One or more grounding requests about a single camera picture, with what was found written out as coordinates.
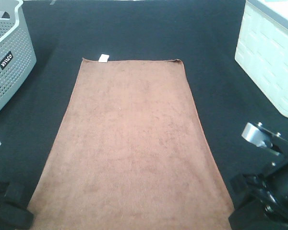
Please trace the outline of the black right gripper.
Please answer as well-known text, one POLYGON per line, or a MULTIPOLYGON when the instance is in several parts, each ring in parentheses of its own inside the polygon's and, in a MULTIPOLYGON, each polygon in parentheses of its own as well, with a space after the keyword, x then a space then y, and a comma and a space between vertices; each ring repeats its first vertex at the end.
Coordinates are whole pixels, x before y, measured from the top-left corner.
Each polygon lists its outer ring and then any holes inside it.
POLYGON ((288 142, 282 138, 257 138, 258 148, 282 157, 260 174, 238 174, 230 180, 236 194, 257 199, 235 209, 228 220, 232 230, 271 230, 278 222, 288 224, 288 142))

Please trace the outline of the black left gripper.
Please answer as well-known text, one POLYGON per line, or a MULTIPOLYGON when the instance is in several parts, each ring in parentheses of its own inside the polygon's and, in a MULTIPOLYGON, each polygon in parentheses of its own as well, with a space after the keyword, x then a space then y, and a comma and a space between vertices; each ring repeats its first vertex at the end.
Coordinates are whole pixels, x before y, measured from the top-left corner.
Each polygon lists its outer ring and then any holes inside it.
MULTIPOLYGON (((23 203, 25 186, 17 182, 0 181, 0 203, 3 198, 14 203, 23 203)), ((0 227, 30 229, 34 215, 25 208, 9 203, 0 204, 0 227)))

